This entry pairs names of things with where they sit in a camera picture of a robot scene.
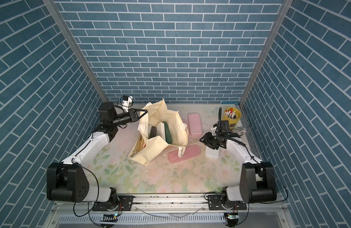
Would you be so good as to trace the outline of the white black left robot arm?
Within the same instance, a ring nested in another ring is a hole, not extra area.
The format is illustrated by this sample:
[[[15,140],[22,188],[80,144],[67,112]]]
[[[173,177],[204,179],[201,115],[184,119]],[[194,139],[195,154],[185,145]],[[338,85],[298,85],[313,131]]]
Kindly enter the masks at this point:
[[[64,202],[93,202],[93,211],[116,211],[120,200],[115,188],[100,187],[99,182],[90,185],[87,166],[98,153],[109,144],[118,128],[139,121],[147,114],[145,109],[130,108],[116,112],[117,106],[111,102],[103,103],[98,113],[100,123],[91,136],[74,153],[61,162],[53,162],[47,168],[47,199]]]

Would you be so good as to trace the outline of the floral cream canvas bag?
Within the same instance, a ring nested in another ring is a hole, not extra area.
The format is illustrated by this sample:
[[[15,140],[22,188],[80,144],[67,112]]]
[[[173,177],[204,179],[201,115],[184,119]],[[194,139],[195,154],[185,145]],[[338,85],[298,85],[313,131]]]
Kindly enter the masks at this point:
[[[179,112],[169,110],[165,100],[148,103],[143,109],[148,110],[148,113],[139,121],[139,137],[129,153],[129,158],[148,166],[154,158],[170,147],[176,148],[178,156],[181,157],[188,144],[188,126],[182,121]],[[168,123],[172,144],[166,142],[163,122]],[[156,137],[149,139],[151,126],[157,128],[157,133]]]

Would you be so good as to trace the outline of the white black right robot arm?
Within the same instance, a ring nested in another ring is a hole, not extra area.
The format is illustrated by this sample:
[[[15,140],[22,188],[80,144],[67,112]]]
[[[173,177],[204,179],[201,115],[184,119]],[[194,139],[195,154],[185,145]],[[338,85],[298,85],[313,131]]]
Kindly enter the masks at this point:
[[[224,187],[220,193],[206,194],[210,207],[226,210],[246,209],[249,203],[275,203],[277,201],[274,167],[256,157],[241,136],[246,134],[243,127],[231,130],[228,121],[218,121],[200,142],[206,146],[206,153],[226,149],[242,165],[240,180],[236,185]]]

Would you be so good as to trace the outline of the pink pencil case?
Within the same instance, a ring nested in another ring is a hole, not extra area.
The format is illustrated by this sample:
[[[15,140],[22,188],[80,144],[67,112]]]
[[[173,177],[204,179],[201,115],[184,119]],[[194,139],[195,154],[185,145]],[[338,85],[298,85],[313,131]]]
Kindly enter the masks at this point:
[[[192,137],[198,137],[203,134],[201,116],[199,113],[188,114],[189,133]]]

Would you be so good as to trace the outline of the rounded pink pouch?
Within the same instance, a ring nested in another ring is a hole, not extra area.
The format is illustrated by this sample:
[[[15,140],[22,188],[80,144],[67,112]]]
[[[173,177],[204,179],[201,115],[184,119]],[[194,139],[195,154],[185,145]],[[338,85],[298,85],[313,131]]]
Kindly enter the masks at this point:
[[[191,146],[186,147],[185,152],[181,157],[178,156],[177,150],[169,152],[168,153],[168,161],[171,164],[175,164],[178,162],[183,162],[183,161],[189,160],[191,158],[197,157],[200,154],[201,154],[201,149],[198,145],[195,144],[195,145],[191,145]]]

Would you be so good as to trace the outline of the white pencil case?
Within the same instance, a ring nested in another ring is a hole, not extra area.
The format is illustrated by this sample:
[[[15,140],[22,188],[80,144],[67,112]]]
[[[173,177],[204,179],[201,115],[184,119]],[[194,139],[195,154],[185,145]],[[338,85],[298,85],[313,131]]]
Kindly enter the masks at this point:
[[[211,149],[209,147],[206,147],[205,157],[208,159],[217,160],[220,157],[220,150],[219,149]]]

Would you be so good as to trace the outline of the black pencil case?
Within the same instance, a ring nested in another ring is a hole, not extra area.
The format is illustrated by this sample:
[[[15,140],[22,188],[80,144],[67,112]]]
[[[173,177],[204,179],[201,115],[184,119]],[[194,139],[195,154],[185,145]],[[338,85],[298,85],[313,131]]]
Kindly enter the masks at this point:
[[[157,128],[155,126],[151,126],[150,128],[150,132],[149,132],[149,139],[156,137],[156,133],[157,133]]]

